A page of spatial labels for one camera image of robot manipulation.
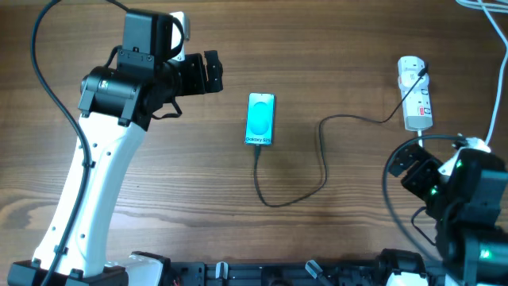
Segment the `light blue smartphone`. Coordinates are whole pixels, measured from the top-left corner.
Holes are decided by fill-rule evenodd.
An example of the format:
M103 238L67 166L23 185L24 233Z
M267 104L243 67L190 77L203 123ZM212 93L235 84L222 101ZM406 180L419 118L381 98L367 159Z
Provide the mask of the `light blue smartphone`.
M250 93L245 125L246 145L271 145L275 118L275 95Z

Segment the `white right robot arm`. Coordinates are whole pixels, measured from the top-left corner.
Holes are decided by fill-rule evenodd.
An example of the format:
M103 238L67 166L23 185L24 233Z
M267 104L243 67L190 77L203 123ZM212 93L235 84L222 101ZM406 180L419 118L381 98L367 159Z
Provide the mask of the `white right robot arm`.
M385 176L425 204L436 222L434 245L444 270L463 285L507 283L507 232L496 225L507 187L504 161L480 139L461 138L446 162L417 143L400 145L389 157Z

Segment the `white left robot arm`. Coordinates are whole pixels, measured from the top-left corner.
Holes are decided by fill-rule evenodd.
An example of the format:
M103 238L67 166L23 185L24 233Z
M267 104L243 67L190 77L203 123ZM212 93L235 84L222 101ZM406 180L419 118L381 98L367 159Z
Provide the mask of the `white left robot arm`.
M11 265L10 285L178 285L168 257L135 251L106 259L127 168L152 120L179 96L222 90L216 51L187 54L183 12L128 10L123 41L83 78L75 153L51 224L33 257Z

